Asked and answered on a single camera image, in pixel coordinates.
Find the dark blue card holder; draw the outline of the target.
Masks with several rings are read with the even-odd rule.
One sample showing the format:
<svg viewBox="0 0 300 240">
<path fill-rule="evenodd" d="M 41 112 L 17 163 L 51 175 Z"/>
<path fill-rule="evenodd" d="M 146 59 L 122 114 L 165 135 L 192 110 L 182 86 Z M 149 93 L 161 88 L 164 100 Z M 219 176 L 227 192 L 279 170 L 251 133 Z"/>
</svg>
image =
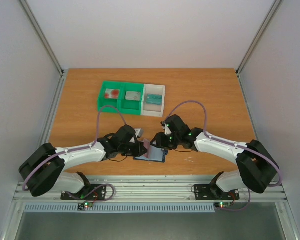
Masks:
<svg viewBox="0 0 300 240">
<path fill-rule="evenodd" d="M 165 163 L 167 155 L 168 155 L 167 150 L 150 145 L 146 154 L 139 157 L 133 157 L 133 160 Z"/>
</svg>

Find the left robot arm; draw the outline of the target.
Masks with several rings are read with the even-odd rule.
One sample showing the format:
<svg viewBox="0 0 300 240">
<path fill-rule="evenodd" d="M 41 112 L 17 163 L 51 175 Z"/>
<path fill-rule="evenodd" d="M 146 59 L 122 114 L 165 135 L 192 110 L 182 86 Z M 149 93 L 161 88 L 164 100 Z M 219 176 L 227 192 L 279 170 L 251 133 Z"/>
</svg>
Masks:
<svg viewBox="0 0 300 240">
<path fill-rule="evenodd" d="M 41 145 L 18 169 L 24 180 L 23 191 L 40 197 L 50 191 L 64 191 L 72 199 L 86 200 L 94 189 L 81 173 L 66 170 L 86 163 L 114 160 L 117 155 L 141 157 L 148 152 L 139 138 L 143 129 L 122 126 L 116 133 L 98 138 L 95 142 L 75 147 L 53 147 L 51 143 Z"/>
</svg>

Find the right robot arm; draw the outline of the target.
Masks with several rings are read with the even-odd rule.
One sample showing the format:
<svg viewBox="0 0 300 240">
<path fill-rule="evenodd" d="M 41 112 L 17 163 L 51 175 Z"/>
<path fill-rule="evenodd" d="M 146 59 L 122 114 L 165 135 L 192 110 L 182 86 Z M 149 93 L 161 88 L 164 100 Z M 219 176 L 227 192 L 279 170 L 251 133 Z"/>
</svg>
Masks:
<svg viewBox="0 0 300 240">
<path fill-rule="evenodd" d="M 218 173 L 210 182 L 210 192 L 215 198 L 222 198 L 228 192 L 242 188 L 262 194 L 278 175 L 278 164 L 257 140 L 235 142 L 201 128 L 191 129 L 176 114 L 161 125 L 164 131 L 155 135 L 151 146 L 168 151 L 182 146 L 187 150 L 220 157 L 237 166 L 235 171 Z"/>
</svg>

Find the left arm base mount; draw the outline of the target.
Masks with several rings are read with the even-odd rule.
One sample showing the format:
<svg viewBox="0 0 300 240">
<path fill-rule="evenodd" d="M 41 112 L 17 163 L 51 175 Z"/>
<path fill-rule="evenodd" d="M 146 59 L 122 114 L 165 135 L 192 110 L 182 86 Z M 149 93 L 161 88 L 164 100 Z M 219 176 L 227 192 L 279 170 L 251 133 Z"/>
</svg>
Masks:
<svg viewBox="0 0 300 240">
<path fill-rule="evenodd" d="M 64 192 L 61 194 L 61 200 L 83 200 L 83 201 L 103 201 L 106 199 L 107 186 L 105 184 L 91 184 L 89 187 L 84 187 L 78 193 Z"/>
</svg>

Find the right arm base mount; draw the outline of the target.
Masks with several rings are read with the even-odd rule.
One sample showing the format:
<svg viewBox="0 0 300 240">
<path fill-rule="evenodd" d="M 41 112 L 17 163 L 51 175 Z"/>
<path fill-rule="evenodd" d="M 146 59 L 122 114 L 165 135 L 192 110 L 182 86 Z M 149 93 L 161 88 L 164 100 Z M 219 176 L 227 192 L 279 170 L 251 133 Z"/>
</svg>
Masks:
<svg viewBox="0 0 300 240">
<path fill-rule="evenodd" d="M 191 192 L 196 201 L 236 201 L 240 199 L 237 189 L 230 192 L 213 193 L 209 184 L 195 184 L 191 187 Z"/>
</svg>

